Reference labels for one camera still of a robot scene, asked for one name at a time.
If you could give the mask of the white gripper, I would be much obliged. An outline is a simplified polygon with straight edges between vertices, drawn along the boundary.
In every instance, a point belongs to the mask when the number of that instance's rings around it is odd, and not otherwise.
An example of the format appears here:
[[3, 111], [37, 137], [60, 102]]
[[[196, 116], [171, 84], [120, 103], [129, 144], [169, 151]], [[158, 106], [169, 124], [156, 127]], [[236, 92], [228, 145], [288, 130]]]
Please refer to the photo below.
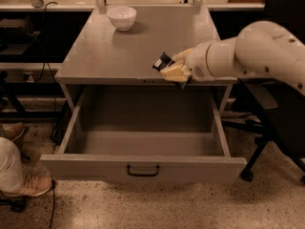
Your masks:
[[194, 48], [189, 48], [183, 52], [179, 52], [172, 57], [174, 63], [170, 67], [166, 67], [160, 71], [163, 78], [172, 82], [187, 82], [190, 76], [199, 82], [212, 81], [214, 77], [208, 70], [207, 56], [212, 41], [200, 43]]

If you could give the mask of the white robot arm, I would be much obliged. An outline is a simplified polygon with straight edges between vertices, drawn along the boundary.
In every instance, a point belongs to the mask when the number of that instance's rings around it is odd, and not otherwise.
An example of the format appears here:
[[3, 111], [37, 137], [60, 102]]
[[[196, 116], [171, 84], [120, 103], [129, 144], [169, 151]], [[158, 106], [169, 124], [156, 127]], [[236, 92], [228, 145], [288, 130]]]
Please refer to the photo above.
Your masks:
[[236, 37], [203, 42], [174, 56], [163, 53], [153, 67], [175, 83], [272, 78], [305, 94], [305, 45], [271, 21], [254, 22]]

